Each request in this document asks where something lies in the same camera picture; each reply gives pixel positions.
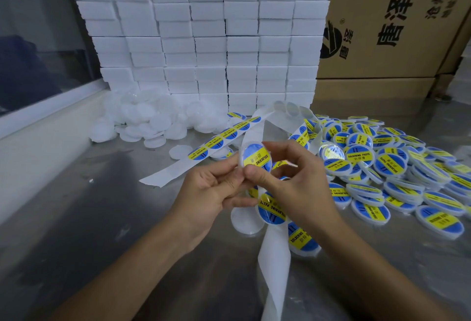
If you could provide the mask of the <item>person's left hand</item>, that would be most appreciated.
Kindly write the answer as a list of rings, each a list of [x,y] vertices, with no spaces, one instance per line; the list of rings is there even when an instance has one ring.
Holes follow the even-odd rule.
[[[168,211],[172,241],[179,257],[191,252],[208,234],[223,209],[252,207],[257,200],[243,196],[250,182],[201,181],[201,166],[190,169]]]

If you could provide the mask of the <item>person's right hand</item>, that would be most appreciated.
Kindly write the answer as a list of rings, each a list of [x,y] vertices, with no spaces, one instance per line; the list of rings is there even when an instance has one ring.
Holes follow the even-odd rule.
[[[320,158],[296,141],[264,141],[275,160],[291,164],[291,173],[280,177],[290,184],[291,200],[275,200],[284,213],[318,243],[342,224]]]

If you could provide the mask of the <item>round tin with blue label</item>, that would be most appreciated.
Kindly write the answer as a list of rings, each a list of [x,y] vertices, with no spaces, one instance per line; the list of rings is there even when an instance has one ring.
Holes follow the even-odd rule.
[[[262,142],[248,141],[243,143],[239,149],[238,166],[244,168],[247,165],[254,165],[270,173],[273,168],[271,153]]]

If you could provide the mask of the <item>person's left forearm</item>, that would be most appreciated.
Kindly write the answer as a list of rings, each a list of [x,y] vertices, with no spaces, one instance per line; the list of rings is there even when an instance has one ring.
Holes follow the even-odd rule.
[[[59,306],[49,321],[131,321],[192,240],[180,220],[166,217]]]

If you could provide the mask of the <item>person's right forearm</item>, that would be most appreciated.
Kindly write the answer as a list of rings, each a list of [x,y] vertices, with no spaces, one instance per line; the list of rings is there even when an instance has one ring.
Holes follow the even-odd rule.
[[[344,220],[335,216],[309,227],[312,235],[350,277],[378,321],[458,321],[459,318],[394,268]]]

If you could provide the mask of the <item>row of blue yellow stickers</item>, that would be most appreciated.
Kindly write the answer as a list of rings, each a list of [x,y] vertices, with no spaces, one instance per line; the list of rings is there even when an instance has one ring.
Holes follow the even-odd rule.
[[[235,118],[236,124],[226,128],[203,145],[191,151],[186,156],[189,160],[202,161],[206,159],[224,146],[232,144],[237,138],[244,136],[245,133],[262,121],[261,116],[249,118],[234,112],[229,112],[227,115],[230,118]]]

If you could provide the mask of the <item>plain white round tin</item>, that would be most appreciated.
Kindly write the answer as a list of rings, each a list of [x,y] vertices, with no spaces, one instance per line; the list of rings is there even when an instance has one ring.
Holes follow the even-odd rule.
[[[254,236],[266,225],[260,218],[255,206],[233,208],[231,222],[237,232],[247,236]]]

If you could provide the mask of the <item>pile of white lids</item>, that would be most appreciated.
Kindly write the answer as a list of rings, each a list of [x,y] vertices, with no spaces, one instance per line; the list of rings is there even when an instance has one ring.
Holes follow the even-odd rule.
[[[88,138],[92,143],[120,138],[157,149],[170,140],[186,138],[189,130],[219,134],[236,120],[229,111],[227,94],[111,91],[105,94],[103,113],[91,123]]]

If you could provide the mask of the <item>white sticker backing strip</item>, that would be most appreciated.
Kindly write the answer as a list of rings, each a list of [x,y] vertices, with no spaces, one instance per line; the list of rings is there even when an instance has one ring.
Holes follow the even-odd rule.
[[[316,119],[309,108],[279,100],[256,110],[252,117],[255,116],[261,116],[262,121],[251,128],[244,136],[237,138],[230,145],[234,145],[235,142],[241,142],[242,144],[248,141],[261,142],[265,122],[270,122],[274,126],[287,132],[290,139],[297,141],[298,144],[305,149],[314,151],[309,144],[307,119],[313,121]],[[215,152],[215,154],[211,154],[207,158],[221,157],[222,153],[226,151],[227,146],[224,146],[221,150]],[[144,177],[139,182],[149,186],[164,187],[180,175],[183,175],[190,168],[205,160],[189,160],[186,157],[188,154],[185,154],[180,160],[167,168]],[[264,188],[252,187],[251,189],[254,196],[257,198],[257,205],[255,206],[257,212],[262,221],[266,224],[265,227],[267,227],[258,255],[258,265],[268,287],[267,303],[262,314],[262,321],[280,321],[291,264],[291,252],[287,234],[288,217],[283,216],[278,203],[266,193]]]

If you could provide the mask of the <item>pile of blue labelled tins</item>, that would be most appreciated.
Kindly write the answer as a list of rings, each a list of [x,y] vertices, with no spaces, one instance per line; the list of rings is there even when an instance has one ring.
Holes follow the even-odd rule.
[[[304,119],[296,130],[283,121],[272,123],[320,158],[327,200],[338,210],[349,207],[357,218],[380,227],[392,211],[414,215],[451,241],[465,233],[461,217],[471,219],[471,165],[450,152],[366,116],[342,121],[319,115]]]

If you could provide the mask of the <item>stack of white boxes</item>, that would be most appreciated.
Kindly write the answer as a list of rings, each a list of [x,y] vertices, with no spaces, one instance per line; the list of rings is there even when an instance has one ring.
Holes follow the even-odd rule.
[[[252,114],[314,99],[330,0],[75,0],[112,90]]]

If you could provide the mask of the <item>flat plain cardboard box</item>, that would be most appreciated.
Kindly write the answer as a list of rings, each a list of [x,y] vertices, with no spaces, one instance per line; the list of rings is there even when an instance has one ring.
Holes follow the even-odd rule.
[[[435,78],[322,79],[310,106],[329,116],[411,116],[419,112]]]

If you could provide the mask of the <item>large printed cardboard box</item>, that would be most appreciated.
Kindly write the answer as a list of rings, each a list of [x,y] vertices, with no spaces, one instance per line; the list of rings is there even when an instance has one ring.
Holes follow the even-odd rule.
[[[319,79],[433,77],[471,0],[330,0]]]

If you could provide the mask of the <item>brown cardboard box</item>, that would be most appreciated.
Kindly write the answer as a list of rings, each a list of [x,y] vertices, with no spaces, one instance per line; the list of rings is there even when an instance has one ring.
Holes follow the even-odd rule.
[[[462,61],[463,53],[471,38],[471,7],[461,23],[459,30],[448,49],[435,76],[434,83],[428,92],[427,98],[435,100],[449,100],[447,90]]]

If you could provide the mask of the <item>window with white frame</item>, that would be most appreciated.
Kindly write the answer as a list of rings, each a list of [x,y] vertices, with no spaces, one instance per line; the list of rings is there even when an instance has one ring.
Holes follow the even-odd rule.
[[[0,140],[107,89],[75,0],[0,0]]]

